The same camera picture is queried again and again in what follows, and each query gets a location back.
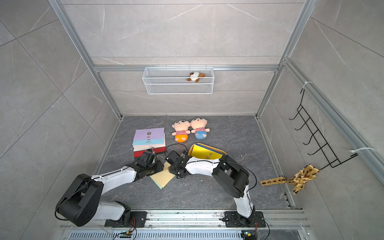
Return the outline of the tan kraft envelope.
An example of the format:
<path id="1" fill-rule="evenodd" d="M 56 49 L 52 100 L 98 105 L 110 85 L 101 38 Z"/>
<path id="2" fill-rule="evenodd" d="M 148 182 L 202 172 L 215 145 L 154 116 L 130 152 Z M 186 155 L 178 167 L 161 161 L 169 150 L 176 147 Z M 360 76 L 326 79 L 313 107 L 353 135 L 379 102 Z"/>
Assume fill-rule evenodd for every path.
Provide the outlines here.
<path id="1" fill-rule="evenodd" d="M 173 178 L 175 177 L 175 175 L 174 175 L 174 174 L 171 174 L 171 173 L 169 172 L 170 167 L 171 167 L 171 165 L 170 165 L 168 162 L 165 162 L 165 164 L 164 164 L 164 169 L 163 169 L 161 172 L 152 175 L 152 176 L 151 176 L 151 179 L 152 179 L 152 178 L 154 178 L 154 179 L 160 179 L 160 180 L 173 179 Z"/>

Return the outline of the yellow envelope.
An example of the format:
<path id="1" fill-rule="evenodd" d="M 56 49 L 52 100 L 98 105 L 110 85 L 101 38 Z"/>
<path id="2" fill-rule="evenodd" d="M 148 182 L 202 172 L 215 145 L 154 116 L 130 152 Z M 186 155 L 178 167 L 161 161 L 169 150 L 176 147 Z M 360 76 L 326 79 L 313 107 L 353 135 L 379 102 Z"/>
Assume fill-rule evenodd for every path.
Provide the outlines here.
<path id="1" fill-rule="evenodd" d="M 216 160 L 220 159 L 223 155 L 220 153 L 213 152 L 209 149 L 205 149 L 200 146 L 195 146 L 194 151 L 196 152 L 197 159 L 203 159 L 203 160 Z"/>

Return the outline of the yellow plastic storage box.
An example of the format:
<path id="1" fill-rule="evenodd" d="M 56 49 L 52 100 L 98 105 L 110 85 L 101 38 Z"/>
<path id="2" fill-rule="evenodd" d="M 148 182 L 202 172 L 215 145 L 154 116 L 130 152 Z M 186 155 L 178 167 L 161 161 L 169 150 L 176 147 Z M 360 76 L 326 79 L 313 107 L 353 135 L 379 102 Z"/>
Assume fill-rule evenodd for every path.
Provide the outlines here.
<path id="1" fill-rule="evenodd" d="M 196 144 L 193 144 L 188 152 L 189 156 L 196 157 L 196 152 L 194 151 Z"/>

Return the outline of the light green envelope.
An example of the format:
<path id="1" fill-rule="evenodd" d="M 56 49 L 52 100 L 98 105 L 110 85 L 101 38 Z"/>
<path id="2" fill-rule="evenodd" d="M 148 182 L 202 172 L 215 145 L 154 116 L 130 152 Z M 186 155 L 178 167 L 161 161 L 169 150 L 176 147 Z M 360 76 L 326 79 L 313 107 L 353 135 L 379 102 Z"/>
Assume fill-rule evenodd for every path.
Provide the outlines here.
<path id="1" fill-rule="evenodd" d="M 152 178 L 152 180 L 160 189 L 163 189 L 172 179 L 160 180 Z"/>

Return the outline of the navy blue envelope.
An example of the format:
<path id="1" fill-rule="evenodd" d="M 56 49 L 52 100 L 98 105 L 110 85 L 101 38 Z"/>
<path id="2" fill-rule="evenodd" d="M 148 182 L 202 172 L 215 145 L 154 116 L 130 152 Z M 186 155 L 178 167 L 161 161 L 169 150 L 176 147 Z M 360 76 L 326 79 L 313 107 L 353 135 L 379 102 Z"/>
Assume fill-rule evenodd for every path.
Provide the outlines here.
<path id="1" fill-rule="evenodd" d="M 220 154 L 222 154 L 222 155 L 227 155 L 226 152 L 224 152 L 224 151 L 222 151 L 222 150 L 220 150 L 220 149 L 217 149 L 217 148 L 214 148 L 214 147 L 205 145 L 205 144 L 196 143 L 196 145 L 197 145 L 197 146 L 200 146 L 200 147 L 203 147 L 203 148 L 205 148 L 205 149 L 209 149 L 209 150 L 211 150 L 211 151 L 213 151 L 213 152 L 220 153 Z"/>

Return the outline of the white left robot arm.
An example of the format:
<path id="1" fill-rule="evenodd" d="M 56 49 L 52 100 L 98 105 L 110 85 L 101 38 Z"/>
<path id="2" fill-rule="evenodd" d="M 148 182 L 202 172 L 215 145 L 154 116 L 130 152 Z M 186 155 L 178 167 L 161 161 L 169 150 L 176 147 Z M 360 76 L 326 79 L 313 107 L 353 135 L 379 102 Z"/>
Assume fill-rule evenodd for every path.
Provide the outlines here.
<path id="1" fill-rule="evenodd" d="M 133 222 L 131 208 L 120 202 L 103 202 L 103 194 L 164 170 L 153 150 L 120 169 L 89 176 L 78 175 L 55 207 L 55 217 L 82 227 L 90 221 L 105 220 L 114 227 L 126 227 Z"/>

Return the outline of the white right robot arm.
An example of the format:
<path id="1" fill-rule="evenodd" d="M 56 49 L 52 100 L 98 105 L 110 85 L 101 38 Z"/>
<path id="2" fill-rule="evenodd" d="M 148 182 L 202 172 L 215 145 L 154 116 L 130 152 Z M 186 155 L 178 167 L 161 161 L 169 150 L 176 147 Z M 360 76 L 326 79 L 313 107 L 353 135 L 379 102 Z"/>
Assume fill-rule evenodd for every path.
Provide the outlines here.
<path id="1" fill-rule="evenodd" d="M 263 214 L 256 212 L 251 201 L 250 171 L 228 155 L 223 155 L 219 159 L 203 160 L 171 151 L 165 160 L 171 165 L 170 173 L 177 178 L 189 175 L 213 177 L 220 187 L 234 198 L 237 210 L 225 212 L 222 218 L 228 228 L 266 226 Z"/>

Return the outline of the cream white envelope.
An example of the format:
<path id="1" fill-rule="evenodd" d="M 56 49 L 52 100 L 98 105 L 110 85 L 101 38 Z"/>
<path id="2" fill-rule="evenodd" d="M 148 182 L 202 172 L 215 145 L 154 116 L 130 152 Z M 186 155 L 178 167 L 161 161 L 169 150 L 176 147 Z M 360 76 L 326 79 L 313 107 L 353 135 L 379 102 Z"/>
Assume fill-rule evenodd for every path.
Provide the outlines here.
<path id="1" fill-rule="evenodd" d="M 142 150 L 147 150 L 151 148 L 161 148 L 165 147 L 165 144 L 157 144 L 157 145 L 135 145 L 133 146 L 134 152 L 135 151 L 142 151 Z"/>

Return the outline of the light blue envelope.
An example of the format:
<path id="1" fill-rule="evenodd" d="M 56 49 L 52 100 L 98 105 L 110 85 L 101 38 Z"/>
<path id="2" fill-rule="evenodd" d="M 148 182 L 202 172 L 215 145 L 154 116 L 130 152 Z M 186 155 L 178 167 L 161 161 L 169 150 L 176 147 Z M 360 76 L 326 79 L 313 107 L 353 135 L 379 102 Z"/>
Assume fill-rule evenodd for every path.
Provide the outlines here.
<path id="1" fill-rule="evenodd" d="M 158 145 L 165 142 L 165 135 L 140 135 L 135 136 L 133 141 L 133 146 L 143 146 L 143 145 Z"/>

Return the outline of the purple envelope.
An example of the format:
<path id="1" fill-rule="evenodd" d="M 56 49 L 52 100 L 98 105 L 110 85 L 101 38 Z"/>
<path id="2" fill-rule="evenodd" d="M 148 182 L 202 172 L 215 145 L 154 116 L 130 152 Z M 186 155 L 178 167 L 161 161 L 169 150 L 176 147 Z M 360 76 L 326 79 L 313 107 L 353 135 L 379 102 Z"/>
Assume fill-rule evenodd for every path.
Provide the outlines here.
<path id="1" fill-rule="evenodd" d="M 142 130 L 136 130 L 135 136 L 140 136 L 140 135 L 162 135 L 165 134 L 165 128 L 152 128 L 152 129 L 142 129 Z"/>

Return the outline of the plush doll blue pants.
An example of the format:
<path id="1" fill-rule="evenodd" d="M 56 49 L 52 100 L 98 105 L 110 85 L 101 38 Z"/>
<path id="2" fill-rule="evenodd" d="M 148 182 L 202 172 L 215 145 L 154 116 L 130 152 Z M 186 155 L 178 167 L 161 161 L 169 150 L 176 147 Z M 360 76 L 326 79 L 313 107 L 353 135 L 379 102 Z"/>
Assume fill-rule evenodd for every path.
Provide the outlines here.
<path id="1" fill-rule="evenodd" d="M 195 135 L 198 140 L 204 140 L 210 129 L 206 128 L 208 121 L 204 118 L 193 119 L 190 123 L 192 130 L 191 133 Z"/>

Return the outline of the small brown white plush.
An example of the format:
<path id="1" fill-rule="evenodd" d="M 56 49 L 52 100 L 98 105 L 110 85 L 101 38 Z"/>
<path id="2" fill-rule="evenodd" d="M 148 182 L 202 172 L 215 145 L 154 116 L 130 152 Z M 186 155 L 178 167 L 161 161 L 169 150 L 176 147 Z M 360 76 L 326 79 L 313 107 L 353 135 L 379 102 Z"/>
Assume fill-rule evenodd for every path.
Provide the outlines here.
<path id="1" fill-rule="evenodd" d="M 198 83 L 201 78 L 205 78 L 206 75 L 199 72 L 192 72 L 190 73 L 190 77 L 187 79 L 188 82 L 195 82 Z"/>

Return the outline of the yellow patterned cloth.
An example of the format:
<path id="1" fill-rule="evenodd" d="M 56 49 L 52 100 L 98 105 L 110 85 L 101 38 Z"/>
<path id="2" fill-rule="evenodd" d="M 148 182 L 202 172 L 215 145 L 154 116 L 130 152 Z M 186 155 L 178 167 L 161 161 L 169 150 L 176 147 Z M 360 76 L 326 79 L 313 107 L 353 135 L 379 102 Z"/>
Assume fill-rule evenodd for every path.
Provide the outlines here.
<path id="1" fill-rule="evenodd" d="M 289 184 L 294 186 L 293 194 L 296 195 L 298 192 L 305 188 L 307 182 L 314 180 L 319 172 L 320 170 L 315 168 L 313 165 L 307 165 L 290 179 L 286 179 L 285 177 L 278 177 L 260 181 L 260 185 L 271 186 L 278 184 Z"/>

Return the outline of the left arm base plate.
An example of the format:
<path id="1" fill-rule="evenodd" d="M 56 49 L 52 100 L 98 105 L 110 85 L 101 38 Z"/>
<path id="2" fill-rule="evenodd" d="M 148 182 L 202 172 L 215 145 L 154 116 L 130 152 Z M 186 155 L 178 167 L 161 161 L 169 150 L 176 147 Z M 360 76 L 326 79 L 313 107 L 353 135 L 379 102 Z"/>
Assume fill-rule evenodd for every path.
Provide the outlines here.
<path id="1" fill-rule="evenodd" d="M 111 228 L 128 228 L 128 227 L 136 227 L 143 228 L 146 223 L 148 212 L 145 211 L 133 211 L 127 212 L 122 215 L 122 217 L 117 220 L 106 220 L 105 227 Z"/>

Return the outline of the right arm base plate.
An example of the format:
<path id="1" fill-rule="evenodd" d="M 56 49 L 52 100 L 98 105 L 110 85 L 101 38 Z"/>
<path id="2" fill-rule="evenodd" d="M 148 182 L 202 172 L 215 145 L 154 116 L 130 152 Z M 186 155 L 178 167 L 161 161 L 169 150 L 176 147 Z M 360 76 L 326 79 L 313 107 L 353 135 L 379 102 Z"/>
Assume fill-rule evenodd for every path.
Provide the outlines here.
<path id="1" fill-rule="evenodd" d="M 227 228 L 266 227 L 264 214 L 262 212 L 252 212 L 249 218 L 245 218 L 236 211 L 226 211 L 221 221 L 226 224 Z"/>

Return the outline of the metal mounting rail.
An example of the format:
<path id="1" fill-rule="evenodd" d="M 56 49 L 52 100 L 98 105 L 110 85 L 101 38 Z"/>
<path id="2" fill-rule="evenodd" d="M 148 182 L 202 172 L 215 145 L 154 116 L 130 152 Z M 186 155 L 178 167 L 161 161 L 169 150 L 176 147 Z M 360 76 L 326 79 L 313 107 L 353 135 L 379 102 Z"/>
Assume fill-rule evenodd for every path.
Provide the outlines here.
<path id="1" fill-rule="evenodd" d="M 148 212 L 145 226 L 138 229 L 218 229 L 227 228 L 221 221 L 230 210 L 142 210 Z M 266 227 L 232 228 L 247 230 L 309 230 L 302 210 L 256 210 L 264 214 Z"/>

